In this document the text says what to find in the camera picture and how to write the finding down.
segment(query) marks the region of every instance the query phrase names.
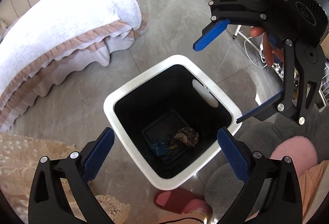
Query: tile floor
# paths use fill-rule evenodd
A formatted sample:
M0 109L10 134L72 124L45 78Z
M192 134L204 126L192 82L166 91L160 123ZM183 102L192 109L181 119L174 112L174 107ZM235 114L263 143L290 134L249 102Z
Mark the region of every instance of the tile floor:
M49 94L38 97L34 106L20 116L10 132L36 138L60 140L83 147L109 126L103 112L105 98L114 90L174 54L182 54L201 68L237 104L242 113L264 102L282 87L279 77L268 68L252 65L246 57L243 40L231 36L228 28L205 50L195 52L192 44L210 21L209 0L137 0L149 17L149 28L125 51L111 54L111 63L92 63L83 71L71 73ZM258 53L247 45L254 62ZM239 136L256 119L243 123ZM211 174L225 162L221 153L182 187L203 194ZM156 189L135 165L121 142L116 140L98 177L92 185L95 194L110 194L132 210L126 223L156 223L160 209L153 205Z

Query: lace fabric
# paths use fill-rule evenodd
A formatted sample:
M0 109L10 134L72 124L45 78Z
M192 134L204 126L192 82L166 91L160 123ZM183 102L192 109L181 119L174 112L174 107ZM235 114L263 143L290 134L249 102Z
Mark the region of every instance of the lace fabric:
M73 151L81 151L63 142L43 140L0 132L0 189L17 215L28 223L28 201L33 176L39 159L66 158ZM66 179L62 185L74 215L84 220ZM98 195L96 199L116 224L128 218L130 205L120 203L110 195Z

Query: bed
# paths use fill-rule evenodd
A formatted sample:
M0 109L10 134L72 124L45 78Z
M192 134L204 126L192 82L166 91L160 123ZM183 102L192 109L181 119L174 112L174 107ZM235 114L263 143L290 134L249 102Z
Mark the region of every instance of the bed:
M0 130L69 73L108 65L146 28L136 0L40 0L0 43Z

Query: human hand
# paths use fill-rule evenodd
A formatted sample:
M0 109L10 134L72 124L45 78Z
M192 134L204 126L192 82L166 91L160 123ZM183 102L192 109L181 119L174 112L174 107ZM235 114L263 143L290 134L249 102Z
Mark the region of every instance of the human hand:
M266 35L265 30L263 28L252 27L249 30L249 36L251 37L258 37L263 35L263 53L265 57L266 64L271 67L274 63L274 55L276 55L282 62L284 61L284 53L283 49L281 50L272 50L271 46L269 45L269 37Z

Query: trash can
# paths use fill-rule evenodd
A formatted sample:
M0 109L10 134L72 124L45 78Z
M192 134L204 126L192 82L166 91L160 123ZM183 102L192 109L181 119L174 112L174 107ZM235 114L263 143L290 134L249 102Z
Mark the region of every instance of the trash can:
M104 112L122 144L158 189L180 186L219 151L217 131L234 135L241 111L188 58L175 55L111 93ZM175 140L194 132L191 146ZM158 150L165 154L159 156Z

